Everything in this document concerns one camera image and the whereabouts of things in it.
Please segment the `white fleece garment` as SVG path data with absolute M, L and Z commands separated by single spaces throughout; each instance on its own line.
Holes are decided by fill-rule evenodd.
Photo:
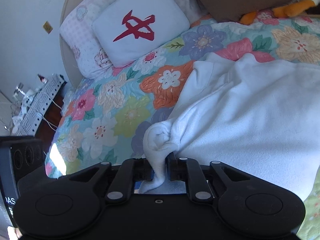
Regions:
M 140 193 L 164 183 L 174 153 L 223 162 L 305 200 L 319 168 L 319 66 L 210 53 L 193 64 L 168 119 L 146 130 L 143 150 L 155 176 Z

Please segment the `dark wooden nightstand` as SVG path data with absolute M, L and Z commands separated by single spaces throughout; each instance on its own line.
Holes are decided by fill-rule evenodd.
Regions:
M 44 106 L 40 107 L 42 114 L 40 114 L 40 124 L 37 127 L 34 137 L 42 141 L 42 149 L 45 153 L 50 149 L 57 127 L 62 118 L 62 91 L 66 85 L 66 82 L 60 83 L 59 86 L 54 88 L 48 95 L 46 93 L 40 93 L 40 95 L 46 96 L 47 98 Z

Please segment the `patterned nightstand cloth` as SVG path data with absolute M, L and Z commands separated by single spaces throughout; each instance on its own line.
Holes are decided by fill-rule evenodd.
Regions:
M 23 90 L 19 83 L 14 90 L 14 99 L 20 104 L 20 113 L 12 117 L 11 134 L 15 136 L 34 136 L 45 119 L 51 105 L 56 104 L 54 98 L 65 85 L 62 75 L 53 74 L 37 91 Z

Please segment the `floral quilted bedspread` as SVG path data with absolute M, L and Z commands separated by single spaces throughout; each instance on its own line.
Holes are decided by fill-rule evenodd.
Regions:
M 319 20 L 274 18 L 260 12 L 251 25 L 217 23 L 207 16 L 162 46 L 165 64 L 147 74 L 132 67 L 115 76 L 80 83 L 64 103 L 62 119 L 45 160 L 46 174 L 59 178 L 99 162 L 120 165 L 146 158 L 143 138 L 153 124 L 168 119 L 196 61 L 215 53 L 237 61 L 252 54 L 260 63 L 285 60 L 319 66 Z M 164 183 L 147 193 L 183 192 L 180 182 Z M 319 168 L 309 196 L 302 239 L 319 239 Z

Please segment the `pink patterned white pillow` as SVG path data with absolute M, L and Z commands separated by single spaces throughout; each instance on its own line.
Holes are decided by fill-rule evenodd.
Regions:
M 115 76 L 121 69 L 127 66 L 131 66 L 135 72 L 147 74 L 152 68 L 161 67 L 165 64 L 164 49 L 161 45 L 125 67 L 116 68 L 113 66 L 93 32 L 92 24 L 104 10 L 115 1 L 116 0 L 83 0 L 81 3 L 82 7 L 77 7 L 76 9 L 76 19 L 80 24 L 80 26 L 76 28 L 79 34 L 79 53 L 76 54 L 76 59 L 79 70 L 85 78 L 95 79 L 102 74 Z

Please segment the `white pillow red symbol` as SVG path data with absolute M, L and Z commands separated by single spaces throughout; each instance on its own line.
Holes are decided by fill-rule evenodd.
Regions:
M 114 67 L 125 67 L 188 30 L 175 0 L 116 0 L 92 29 Z

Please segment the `orange white plush toy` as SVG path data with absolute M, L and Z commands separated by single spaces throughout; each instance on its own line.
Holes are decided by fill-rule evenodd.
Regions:
M 275 18 L 295 17 L 319 5 L 319 0 L 299 0 L 298 2 L 272 9 Z

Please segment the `yellow wall sticker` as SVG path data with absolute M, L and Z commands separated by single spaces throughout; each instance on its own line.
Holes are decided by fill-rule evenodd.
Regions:
M 46 33 L 50 34 L 53 30 L 52 26 L 48 21 L 46 21 L 43 25 L 43 29 L 46 31 Z

